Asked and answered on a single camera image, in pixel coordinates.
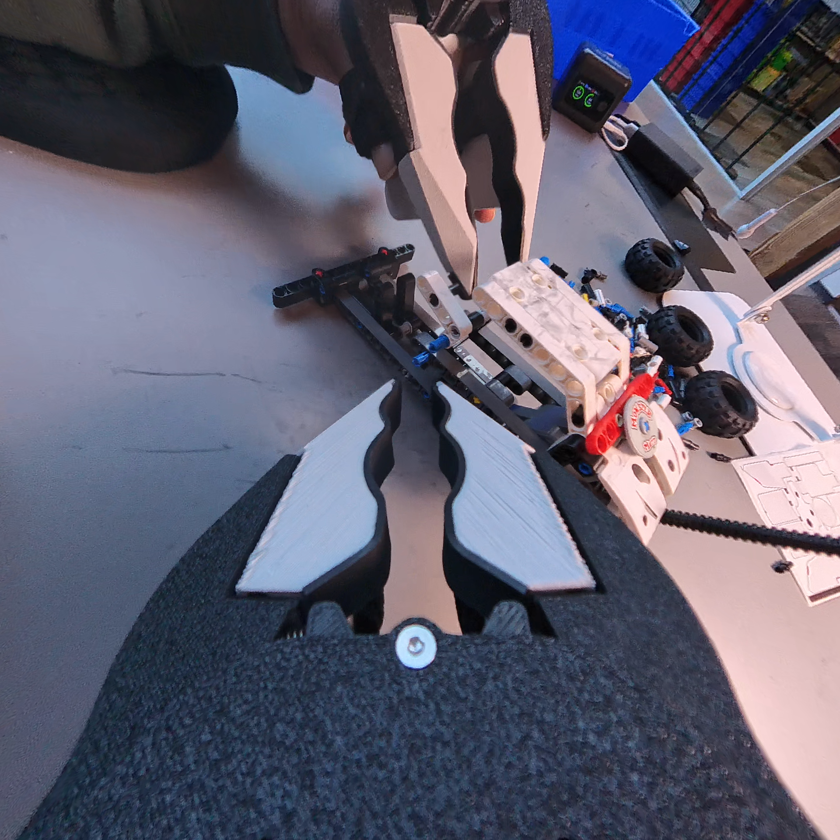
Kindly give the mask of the white brick toy truck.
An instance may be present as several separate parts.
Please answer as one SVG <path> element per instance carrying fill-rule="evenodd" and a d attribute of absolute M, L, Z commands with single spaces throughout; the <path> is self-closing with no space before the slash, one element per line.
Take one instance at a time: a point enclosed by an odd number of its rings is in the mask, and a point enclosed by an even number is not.
<path fill-rule="evenodd" d="M 479 410 L 533 445 L 546 450 L 648 543 L 689 465 L 682 438 L 664 434 L 665 456 L 653 464 L 626 453 L 608 455 L 586 479 L 557 460 L 569 434 L 564 395 L 545 365 L 560 358 L 552 338 L 563 315 L 564 294 L 573 286 L 546 259 L 518 262 L 479 284 L 469 299 L 437 272 L 406 270 L 412 245 L 382 247 L 374 254 L 331 269 L 316 268 L 271 293 L 278 309 L 313 300 L 334 304 L 402 376 L 429 398 L 443 383 Z M 579 292 L 574 289 L 571 303 Z"/>

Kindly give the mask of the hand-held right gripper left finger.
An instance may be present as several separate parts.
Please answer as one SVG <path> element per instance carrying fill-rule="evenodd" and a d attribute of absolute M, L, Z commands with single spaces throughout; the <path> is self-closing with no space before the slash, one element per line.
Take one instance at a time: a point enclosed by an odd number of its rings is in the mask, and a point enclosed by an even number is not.
<path fill-rule="evenodd" d="M 390 571 L 382 483 L 402 385 L 390 380 L 315 437 L 236 584 L 239 595 L 373 596 Z"/>

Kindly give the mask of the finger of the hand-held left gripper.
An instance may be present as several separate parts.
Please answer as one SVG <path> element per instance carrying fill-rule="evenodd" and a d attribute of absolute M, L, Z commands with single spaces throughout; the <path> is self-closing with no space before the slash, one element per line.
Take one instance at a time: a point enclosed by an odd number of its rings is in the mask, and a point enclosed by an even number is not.
<path fill-rule="evenodd" d="M 476 282 L 478 243 L 453 130 L 455 69 L 425 27 L 392 22 L 391 29 L 413 130 L 413 147 L 398 165 L 400 179 L 442 264 L 469 295 Z"/>
<path fill-rule="evenodd" d="M 502 125 L 492 137 L 493 186 L 508 264 L 529 257 L 545 140 L 529 35 L 510 34 L 493 59 Z"/>

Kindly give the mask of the pile of small brick parts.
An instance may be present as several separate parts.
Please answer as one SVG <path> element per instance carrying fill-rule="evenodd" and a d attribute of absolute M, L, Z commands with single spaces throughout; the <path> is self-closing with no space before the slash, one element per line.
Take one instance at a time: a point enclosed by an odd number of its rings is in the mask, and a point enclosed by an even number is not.
<path fill-rule="evenodd" d="M 562 391 L 569 434 L 582 439 L 562 443 L 555 458 L 586 479 L 595 476 L 596 464 L 619 452 L 651 466 L 656 455 L 665 456 L 667 429 L 683 438 L 701 428 L 683 400 L 688 380 L 705 372 L 687 377 L 698 365 L 665 362 L 646 329 L 658 309 L 634 315 L 592 289 L 592 277 L 588 269 L 575 304 L 571 286 L 557 288 L 564 294 L 563 315 L 553 318 L 559 325 L 551 348 L 561 354 L 545 365 Z"/>

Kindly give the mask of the grey desk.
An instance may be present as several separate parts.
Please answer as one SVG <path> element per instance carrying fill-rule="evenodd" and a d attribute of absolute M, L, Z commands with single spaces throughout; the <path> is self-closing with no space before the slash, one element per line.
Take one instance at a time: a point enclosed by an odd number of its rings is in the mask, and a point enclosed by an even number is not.
<path fill-rule="evenodd" d="M 2 141 L 2 838 L 62 770 L 156 587 L 284 454 L 395 375 L 340 313 L 273 308 L 283 279 L 413 243 L 338 92 L 231 69 L 237 131 L 211 162 L 104 171 Z M 607 274 L 662 234 L 603 142 L 555 117 L 532 254 Z M 404 386 L 383 486 L 394 554 L 384 631 L 459 632 L 440 565 L 448 483 Z M 838 599 L 806 603 L 778 554 L 675 528 L 650 549 L 717 647 L 776 773 L 838 838 Z"/>

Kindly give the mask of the black ridged rod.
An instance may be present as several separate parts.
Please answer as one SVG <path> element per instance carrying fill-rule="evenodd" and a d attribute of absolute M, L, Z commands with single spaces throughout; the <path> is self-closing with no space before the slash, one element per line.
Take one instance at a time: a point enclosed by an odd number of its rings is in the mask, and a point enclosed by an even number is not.
<path fill-rule="evenodd" d="M 714 518 L 677 510 L 666 510 L 659 522 L 665 526 L 709 533 L 727 539 L 766 544 L 777 548 L 802 550 L 809 553 L 839 555 L 839 540 L 820 534 L 770 528 L 748 522 Z"/>

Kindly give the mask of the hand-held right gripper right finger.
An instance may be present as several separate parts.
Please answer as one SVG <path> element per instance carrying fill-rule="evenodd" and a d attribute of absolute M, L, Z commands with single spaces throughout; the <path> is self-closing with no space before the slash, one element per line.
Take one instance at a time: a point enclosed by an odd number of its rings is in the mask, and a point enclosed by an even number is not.
<path fill-rule="evenodd" d="M 595 579 L 555 507 L 534 449 L 437 384 L 442 443 L 454 446 L 456 547 L 520 594 L 589 591 Z"/>

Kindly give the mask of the blue plastic bin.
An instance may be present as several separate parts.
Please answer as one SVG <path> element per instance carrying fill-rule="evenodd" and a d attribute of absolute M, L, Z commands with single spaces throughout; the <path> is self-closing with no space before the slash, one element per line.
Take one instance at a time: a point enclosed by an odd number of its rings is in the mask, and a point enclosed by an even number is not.
<path fill-rule="evenodd" d="M 632 102 L 699 29 L 670 1 L 548 1 L 553 32 L 553 78 L 562 79 L 589 42 L 628 70 Z"/>

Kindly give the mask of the white booklet stand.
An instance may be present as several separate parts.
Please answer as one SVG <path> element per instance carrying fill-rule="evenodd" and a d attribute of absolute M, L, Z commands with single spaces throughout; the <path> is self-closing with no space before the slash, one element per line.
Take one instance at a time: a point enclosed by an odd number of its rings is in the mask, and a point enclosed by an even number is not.
<path fill-rule="evenodd" d="M 748 436 L 758 455 L 780 453 L 833 439 L 835 423 L 765 323 L 774 303 L 837 267 L 839 249 L 760 302 L 750 306 L 729 292 L 670 290 L 665 305 L 693 311 L 708 326 L 713 349 L 702 370 L 734 375 L 759 407 L 759 421 Z"/>

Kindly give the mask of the white sticker sheet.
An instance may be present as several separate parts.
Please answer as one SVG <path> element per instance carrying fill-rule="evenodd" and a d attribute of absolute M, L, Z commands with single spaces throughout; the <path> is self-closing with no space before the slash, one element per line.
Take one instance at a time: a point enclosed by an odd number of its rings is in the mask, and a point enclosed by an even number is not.
<path fill-rule="evenodd" d="M 768 527 L 839 537 L 839 442 L 734 460 L 732 466 Z M 837 556 L 780 549 L 811 604 L 839 594 Z"/>

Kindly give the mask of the black power bank with screen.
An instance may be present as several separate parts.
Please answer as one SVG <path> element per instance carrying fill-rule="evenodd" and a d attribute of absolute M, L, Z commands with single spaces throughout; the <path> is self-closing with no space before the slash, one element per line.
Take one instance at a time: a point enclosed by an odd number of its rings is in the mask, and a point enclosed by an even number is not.
<path fill-rule="evenodd" d="M 584 43 L 557 83 L 553 109 L 588 133 L 598 133 L 632 86 L 629 70 L 593 44 Z"/>

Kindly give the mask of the person's left forearm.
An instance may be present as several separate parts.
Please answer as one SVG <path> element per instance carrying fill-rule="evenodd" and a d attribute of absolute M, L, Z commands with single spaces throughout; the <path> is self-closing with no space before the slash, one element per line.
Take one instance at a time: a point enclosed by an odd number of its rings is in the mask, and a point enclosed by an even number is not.
<path fill-rule="evenodd" d="M 1 32 L 115 67 L 168 56 L 189 67 L 243 67 L 296 93 L 313 85 L 294 65 L 276 2 L 2 1 Z"/>

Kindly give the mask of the black toy tyre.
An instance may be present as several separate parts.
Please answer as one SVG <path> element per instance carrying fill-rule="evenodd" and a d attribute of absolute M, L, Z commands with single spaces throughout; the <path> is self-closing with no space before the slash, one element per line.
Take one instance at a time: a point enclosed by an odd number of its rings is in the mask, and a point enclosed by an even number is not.
<path fill-rule="evenodd" d="M 751 432 L 759 419 L 749 390 L 725 371 L 705 371 L 686 384 L 683 405 L 701 421 L 704 434 L 738 438 Z"/>
<path fill-rule="evenodd" d="M 624 267 L 635 286 L 654 294 L 675 288 L 686 270 L 681 256 L 656 238 L 637 241 L 626 252 Z"/>
<path fill-rule="evenodd" d="M 680 368 L 700 364 L 713 351 L 714 340 L 706 323 L 682 306 L 667 306 L 649 315 L 646 329 L 665 362 Z"/>

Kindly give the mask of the person's left hand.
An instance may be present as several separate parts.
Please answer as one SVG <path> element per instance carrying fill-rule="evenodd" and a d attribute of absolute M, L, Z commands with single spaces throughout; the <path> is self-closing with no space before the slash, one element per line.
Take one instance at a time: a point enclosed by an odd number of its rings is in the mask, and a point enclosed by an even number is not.
<path fill-rule="evenodd" d="M 342 3 L 279 1 L 279 27 L 286 41 L 283 73 L 276 74 L 294 92 L 303 92 L 313 78 L 342 86 L 343 136 L 358 154 L 372 161 L 378 176 L 389 182 L 398 176 L 393 141 L 395 123 L 388 101 L 368 67 L 354 66 L 344 42 Z"/>

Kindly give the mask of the black desk mat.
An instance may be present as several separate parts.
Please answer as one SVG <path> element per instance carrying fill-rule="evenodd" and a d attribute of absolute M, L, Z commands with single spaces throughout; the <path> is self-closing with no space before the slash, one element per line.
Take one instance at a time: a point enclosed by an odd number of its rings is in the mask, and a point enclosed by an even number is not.
<path fill-rule="evenodd" d="M 672 246 L 678 240 L 688 246 L 689 250 L 682 258 L 686 271 L 699 288 L 712 289 L 705 270 L 735 273 L 736 268 L 721 250 L 718 240 L 705 228 L 683 196 L 668 196 L 645 173 L 637 171 L 623 153 L 614 152 L 613 157 L 663 232 L 664 241 Z"/>

